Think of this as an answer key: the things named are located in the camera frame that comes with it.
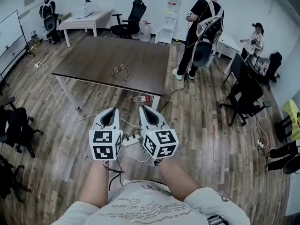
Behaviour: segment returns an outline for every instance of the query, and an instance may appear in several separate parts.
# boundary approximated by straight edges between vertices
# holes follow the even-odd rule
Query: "black office chair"
[[[234,76],[236,77],[236,79],[239,80],[241,67],[245,68],[246,64],[245,64],[245,61],[243,60],[243,58],[237,53],[235,55],[235,57],[233,58],[228,76],[226,77],[226,79],[224,80],[223,83],[225,83],[227,81],[227,79],[231,73],[233,73]]]
[[[26,110],[23,107],[16,108],[13,104],[15,97],[9,98],[5,105],[10,105],[13,110],[5,110],[4,106],[0,107],[0,142],[14,147],[17,152],[21,153],[20,146],[27,147],[32,158],[35,157],[31,142],[33,134],[39,132],[43,134],[41,130],[33,130],[29,126],[29,121],[33,121],[33,117],[28,117]],[[6,123],[8,122],[8,128],[5,131]]]
[[[241,97],[239,98],[239,100],[236,100],[235,95],[237,95],[239,92],[241,92]],[[239,80],[235,85],[233,85],[228,96],[231,104],[220,103],[219,105],[220,108],[228,107],[234,110],[232,121],[229,126],[231,127],[233,125],[234,119],[237,114],[243,120],[242,126],[245,126],[247,124],[247,115],[253,117],[264,108],[270,107],[270,102],[263,103],[262,107],[260,107],[259,105],[254,105],[256,100],[258,100],[262,95],[263,90],[261,89],[258,82],[255,79],[252,79],[247,73],[247,68],[242,66],[239,74]]]
[[[279,52],[271,54],[270,64],[269,64],[268,71],[266,73],[266,77],[268,80],[270,79],[274,83],[277,82],[276,78],[278,77],[280,78],[280,75],[277,73],[277,75],[275,76],[275,73],[277,72],[277,69],[280,67],[281,61],[282,61],[282,56]]]
[[[122,22],[128,24],[121,24],[120,16],[122,14],[112,15],[112,16],[117,16],[119,25],[112,26],[111,32],[117,36],[120,36],[121,38],[131,39],[131,36],[133,34],[137,34],[140,31],[139,22],[143,14],[145,13],[147,7],[145,6],[142,0],[135,0],[132,4],[133,4],[132,10],[128,19],[122,20]]]
[[[23,189],[26,192],[31,193],[30,189],[24,188],[20,183],[16,181],[16,177],[20,171],[20,168],[24,168],[23,165],[19,165],[15,172],[12,171],[13,166],[8,163],[8,161],[0,155],[0,175],[1,175],[1,183],[0,183],[0,196],[5,199],[8,194],[11,194],[10,188],[13,188],[15,195],[19,202],[24,202],[18,193],[18,189]]]

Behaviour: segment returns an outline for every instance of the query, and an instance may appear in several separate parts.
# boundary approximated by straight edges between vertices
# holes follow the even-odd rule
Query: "glasses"
[[[112,71],[114,72],[113,76],[116,75],[118,72],[124,70],[124,69],[127,70],[127,77],[126,77],[126,78],[123,78],[123,80],[121,80],[121,81],[126,81],[127,78],[128,78],[128,76],[129,76],[129,70],[128,70],[129,67],[127,66],[126,63],[123,63],[123,64],[121,64],[121,65],[118,66],[118,67],[115,67],[115,68],[112,70]]]

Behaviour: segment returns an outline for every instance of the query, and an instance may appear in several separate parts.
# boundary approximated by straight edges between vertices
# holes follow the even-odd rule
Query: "white t-shirt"
[[[52,225],[208,225],[221,216],[230,225],[249,225],[245,212],[211,188],[201,188],[184,202],[175,199],[167,186],[135,180],[109,193],[102,208],[75,202]]]
[[[253,49],[252,45],[251,45],[251,41],[252,41],[254,38],[258,38],[258,39],[259,39],[259,44],[258,44],[259,47],[262,47],[262,48],[263,48],[263,46],[264,46],[263,35],[262,35],[262,34],[257,35],[255,32],[253,32],[253,33],[251,34],[251,37],[250,37],[249,42],[245,42],[245,43],[244,43],[244,48],[245,48],[246,51],[247,51],[248,53],[250,53],[250,54],[253,54],[254,51],[255,51],[255,50]]]

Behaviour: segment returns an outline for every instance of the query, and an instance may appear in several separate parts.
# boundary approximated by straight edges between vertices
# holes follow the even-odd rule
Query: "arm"
[[[241,43],[249,42],[249,41],[250,41],[250,39],[242,39],[242,40],[240,40]]]
[[[108,171],[102,161],[93,162],[79,201],[72,204],[52,225],[83,225],[89,216],[107,204]]]
[[[39,16],[40,16],[40,17],[42,17],[42,9],[43,9],[43,6],[40,6],[40,7],[39,7]]]
[[[198,19],[198,15],[193,14],[193,13],[188,13],[188,14],[187,14],[187,20],[188,20],[189,22],[194,22],[194,21],[196,21],[197,19]]]
[[[51,1],[51,6],[52,6],[52,9],[53,9],[53,13],[55,13],[56,5],[55,5],[54,1]]]
[[[79,201],[92,204],[99,208],[107,205],[108,171],[102,161],[93,162],[84,182]]]
[[[230,225],[250,225],[249,218],[239,206],[211,188],[196,190],[184,202],[206,217],[219,215]]]
[[[259,44],[258,44],[259,50],[263,50],[263,36],[259,39]]]
[[[180,201],[201,188],[171,157],[164,158],[158,167],[173,196]]]

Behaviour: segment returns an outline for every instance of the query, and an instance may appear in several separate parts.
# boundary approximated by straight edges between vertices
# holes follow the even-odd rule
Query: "sneaker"
[[[271,152],[271,150],[273,150],[273,148],[271,148],[271,149],[269,150],[268,158],[270,157],[270,152]]]
[[[190,70],[191,70],[191,69],[188,70],[188,78],[191,79],[191,80],[194,80],[195,76],[193,76],[193,77],[190,76],[190,74],[189,74],[189,71],[190,71]]]
[[[177,80],[182,80],[183,75],[178,75],[177,71],[178,71],[178,69],[174,68],[173,69],[173,75],[176,77]]]

